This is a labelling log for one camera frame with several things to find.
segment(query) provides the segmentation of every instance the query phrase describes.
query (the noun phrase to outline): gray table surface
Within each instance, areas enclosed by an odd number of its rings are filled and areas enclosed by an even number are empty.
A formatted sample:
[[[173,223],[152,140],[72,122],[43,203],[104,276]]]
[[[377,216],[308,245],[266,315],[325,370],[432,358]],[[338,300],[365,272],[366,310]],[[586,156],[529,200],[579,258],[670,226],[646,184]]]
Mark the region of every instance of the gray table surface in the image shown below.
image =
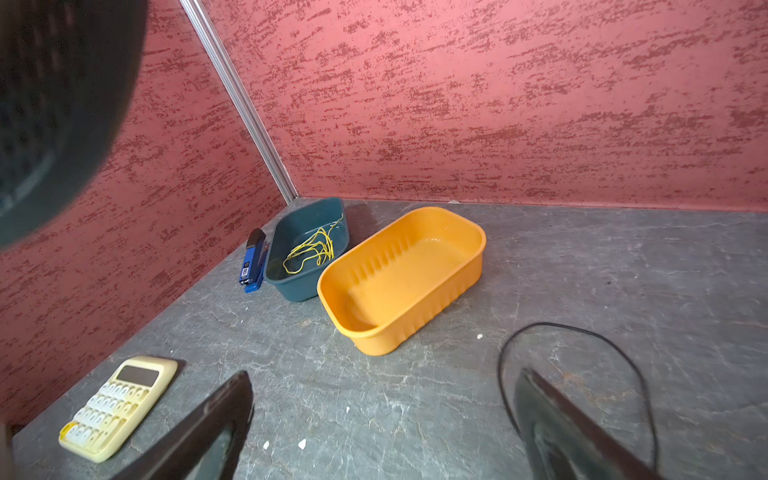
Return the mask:
[[[353,243],[424,205],[347,201]],[[603,333],[637,362],[664,476],[768,477],[768,215],[443,207],[485,229],[482,277],[393,353],[363,355],[317,298],[243,293],[242,246],[14,438],[19,478],[109,478],[240,369],[255,416],[236,478],[530,478],[495,364],[537,321]],[[59,447],[58,430],[140,354],[186,366],[119,453],[96,465]],[[648,460],[637,382],[616,353],[541,330],[515,347],[510,384],[523,365]]]

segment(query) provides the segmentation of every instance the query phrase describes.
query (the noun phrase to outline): black cable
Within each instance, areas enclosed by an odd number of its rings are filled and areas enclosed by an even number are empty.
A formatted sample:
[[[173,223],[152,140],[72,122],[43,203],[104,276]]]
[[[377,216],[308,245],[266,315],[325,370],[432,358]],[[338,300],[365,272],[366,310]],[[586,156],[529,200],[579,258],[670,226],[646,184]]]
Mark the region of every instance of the black cable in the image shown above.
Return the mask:
[[[619,355],[621,355],[625,360],[627,360],[627,363],[629,363],[629,366],[634,370],[635,374],[637,375],[638,379],[640,380],[640,391],[643,396],[643,403],[645,404],[645,414],[648,417],[648,426],[650,427],[650,434],[653,438],[653,448],[651,450],[651,468],[654,470],[654,473],[658,473],[659,469],[659,438],[656,433],[656,422],[654,421],[654,411],[650,407],[650,391],[648,390],[648,384],[645,381],[645,377],[643,377],[642,372],[640,369],[638,369],[637,365],[634,364],[632,359],[627,356],[624,351],[619,348],[618,345],[611,342],[609,339],[602,336],[600,333],[592,332],[591,330],[586,330],[579,328],[577,326],[570,326],[570,325],[564,325],[562,323],[553,323],[553,322],[536,322],[531,323],[530,325],[526,325],[522,327],[520,330],[518,330],[515,333],[512,333],[512,335],[504,342],[504,346],[502,347],[501,352],[498,354],[498,365],[496,369],[496,376],[498,377],[498,389],[502,392],[502,400],[504,401],[504,409],[507,411],[507,416],[509,417],[509,421],[512,423],[512,426],[515,428],[515,432],[517,432],[518,436],[520,436],[520,427],[518,426],[517,421],[515,420],[515,415],[512,413],[512,409],[509,406],[509,401],[507,400],[507,394],[504,391],[504,363],[506,360],[506,356],[509,353],[509,346],[512,344],[512,340],[515,339],[518,335],[523,333],[525,330],[532,329],[536,326],[553,326],[555,328],[560,329],[566,329],[571,330],[574,332],[579,333],[586,333],[587,335],[591,335],[593,337],[596,337],[604,342],[606,342],[608,345],[613,347],[614,350],[616,350]]]

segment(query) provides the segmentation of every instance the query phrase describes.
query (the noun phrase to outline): teal plastic container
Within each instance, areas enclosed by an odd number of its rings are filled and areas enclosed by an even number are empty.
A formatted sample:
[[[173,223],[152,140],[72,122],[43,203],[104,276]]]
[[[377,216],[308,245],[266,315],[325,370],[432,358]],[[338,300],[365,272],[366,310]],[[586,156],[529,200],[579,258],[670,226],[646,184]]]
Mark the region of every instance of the teal plastic container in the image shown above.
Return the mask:
[[[339,218],[342,220],[330,233],[333,242],[334,258],[318,266],[315,260],[307,260],[304,268],[294,275],[283,268],[283,260],[296,245],[311,237],[318,228],[328,231]],[[349,228],[344,203],[340,198],[326,198],[309,204],[287,214],[277,223],[275,234],[270,243],[270,252],[266,258],[264,279],[273,284],[290,302],[303,302],[317,296],[317,280],[320,274],[335,259],[349,248]],[[287,265],[291,270],[298,269],[300,259],[291,259]]]

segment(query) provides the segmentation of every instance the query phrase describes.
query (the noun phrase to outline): calculator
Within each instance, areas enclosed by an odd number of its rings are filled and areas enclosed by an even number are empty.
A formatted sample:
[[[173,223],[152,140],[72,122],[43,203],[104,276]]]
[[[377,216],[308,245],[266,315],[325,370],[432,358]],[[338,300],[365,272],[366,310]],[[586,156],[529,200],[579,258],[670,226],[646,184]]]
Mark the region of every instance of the calculator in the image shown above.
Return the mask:
[[[176,368],[173,360],[151,356],[124,361],[64,425],[59,445],[92,462],[110,458],[160,398]]]

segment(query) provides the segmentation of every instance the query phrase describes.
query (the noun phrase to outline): yellow string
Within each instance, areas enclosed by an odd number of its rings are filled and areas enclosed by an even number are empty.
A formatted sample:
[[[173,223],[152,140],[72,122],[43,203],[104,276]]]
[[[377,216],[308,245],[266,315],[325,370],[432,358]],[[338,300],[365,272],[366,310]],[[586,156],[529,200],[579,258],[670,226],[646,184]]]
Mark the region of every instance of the yellow string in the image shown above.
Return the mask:
[[[344,219],[344,214],[342,214],[341,218],[339,218],[337,221],[331,223],[330,228],[326,232],[324,228],[318,228],[315,233],[310,236],[310,238],[304,240],[300,245],[293,248],[293,250],[288,253],[288,257],[286,257],[285,260],[283,260],[283,268],[288,272],[290,275],[296,275],[298,272],[300,272],[304,268],[304,263],[307,260],[311,260],[313,258],[317,259],[316,264],[317,266],[323,265],[328,260],[333,260],[335,258],[335,253],[333,252],[333,241],[331,240],[330,234],[331,230],[339,224],[341,220]],[[288,270],[288,267],[286,266],[286,262],[288,260],[291,260],[292,258],[300,257],[301,255],[305,253],[314,252],[314,255],[311,255],[309,257],[304,258],[301,260],[301,265],[299,266],[299,269],[295,272],[292,272],[291,270]]]

